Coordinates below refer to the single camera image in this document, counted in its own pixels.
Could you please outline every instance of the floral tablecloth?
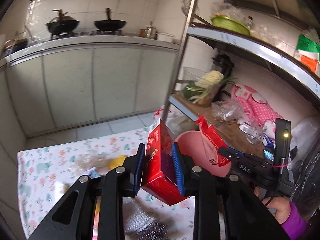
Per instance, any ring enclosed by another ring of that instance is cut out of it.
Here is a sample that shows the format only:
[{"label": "floral tablecloth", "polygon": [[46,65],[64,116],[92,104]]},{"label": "floral tablecloth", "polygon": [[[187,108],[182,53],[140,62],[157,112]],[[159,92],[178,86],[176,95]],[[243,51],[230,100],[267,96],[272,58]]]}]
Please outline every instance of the floral tablecloth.
[{"label": "floral tablecloth", "polygon": [[[22,151],[18,153],[18,201],[20,217],[27,238],[56,204],[55,182],[72,185],[78,176],[73,163],[94,150],[97,154],[116,158],[119,155],[135,155],[139,143],[147,144],[148,128],[113,134],[84,141]],[[169,225],[171,240],[192,239],[194,199],[189,198],[173,206],[167,206],[144,190],[138,200],[160,221]]]}]

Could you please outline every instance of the metal screw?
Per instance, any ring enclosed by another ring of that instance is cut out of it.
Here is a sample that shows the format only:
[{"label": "metal screw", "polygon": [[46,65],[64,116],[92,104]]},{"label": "metal screw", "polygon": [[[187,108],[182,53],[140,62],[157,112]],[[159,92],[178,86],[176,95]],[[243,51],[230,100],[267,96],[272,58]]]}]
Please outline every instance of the metal screw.
[{"label": "metal screw", "polygon": [[236,174],[231,174],[231,175],[229,176],[229,179],[230,179],[231,181],[238,181],[238,180],[239,180],[239,177],[238,177]]},{"label": "metal screw", "polygon": [[192,167],[192,170],[193,170],[193,172],[195,172],[195,173],[198,173],[198,172],[202,171],[201,167],[199,167],[199,166],[193,166],[193,167]]},{"label": "metal screw", "polygon": [[79,178],[79,181],[80,181],[81,183],[85,183],[85,182],[87,182],[88,180],[89,180],[89,177],[86,176],[86,175],[83,175],[83,176],[81,176],[81,177]]},{"label": "metal screw", "polygon": [[116,168],[116,173],[124,173],[125,172],[125,167],[120,166],[118,168]]}]

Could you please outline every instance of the cauliflower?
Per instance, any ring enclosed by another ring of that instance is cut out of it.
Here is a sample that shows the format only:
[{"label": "cauliflower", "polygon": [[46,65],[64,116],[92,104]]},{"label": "cauliflower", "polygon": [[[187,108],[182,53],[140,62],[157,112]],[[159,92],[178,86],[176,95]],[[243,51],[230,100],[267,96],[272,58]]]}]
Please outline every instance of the cauliflower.
[{"label": "cauliflower", "polygon": [[212,70],[205,74],[199,81],[195,82],[195,85],[201,88],[208,89],[210,86],[219,83],[223,80],[224,75],[216,70]]}]

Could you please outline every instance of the glass cup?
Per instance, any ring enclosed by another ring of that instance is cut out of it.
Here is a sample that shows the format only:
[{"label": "glass cup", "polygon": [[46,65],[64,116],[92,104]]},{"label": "glass cup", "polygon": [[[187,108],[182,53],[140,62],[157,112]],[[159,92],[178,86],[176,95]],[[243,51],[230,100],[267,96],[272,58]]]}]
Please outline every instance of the glass cup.
[{"label": "glass cup", "polygon": [[265,124],[260,125],[257,121],[252,121],[247,131],[247,141],[255,145],[261,143],[266,130],[267,127]]}]

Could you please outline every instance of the green bowl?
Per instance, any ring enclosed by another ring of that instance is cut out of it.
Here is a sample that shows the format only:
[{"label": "green bowl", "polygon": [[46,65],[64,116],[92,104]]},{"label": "green bowl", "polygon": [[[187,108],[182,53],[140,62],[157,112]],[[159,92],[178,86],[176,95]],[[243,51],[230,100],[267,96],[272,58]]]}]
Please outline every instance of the green bowl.
[{"label": "green bowl", "polygon": [[212,25],[215,27],[220,27],[237,33],[250,35],[250,30],[246,26],[239,22],[231,20],[226,16],[214,16],[211,18],[211,21]]}]

